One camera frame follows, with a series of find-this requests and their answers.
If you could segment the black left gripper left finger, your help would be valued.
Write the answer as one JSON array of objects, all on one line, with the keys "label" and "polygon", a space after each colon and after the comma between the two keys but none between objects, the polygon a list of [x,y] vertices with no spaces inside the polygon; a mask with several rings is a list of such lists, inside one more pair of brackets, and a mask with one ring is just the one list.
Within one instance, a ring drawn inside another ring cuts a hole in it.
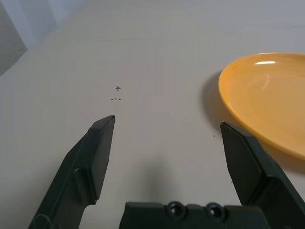
[{"label": "black left gripper left finger", "polygon": [[92,124],[67,153],[29,227],[77,229],[89,205],[99,200],[109,162],[115,117]]}]

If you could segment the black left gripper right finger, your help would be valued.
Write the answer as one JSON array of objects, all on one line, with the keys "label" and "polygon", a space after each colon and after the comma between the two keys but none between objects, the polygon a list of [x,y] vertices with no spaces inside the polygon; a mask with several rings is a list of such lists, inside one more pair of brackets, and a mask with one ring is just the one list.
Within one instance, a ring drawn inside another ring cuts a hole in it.
[{"label": "black left gripper right finger", "polygon": [[272,229],[303,229],[305,202],[281,167],[247,131],[227,122],[220,129],[240,203],[259,207]]}]

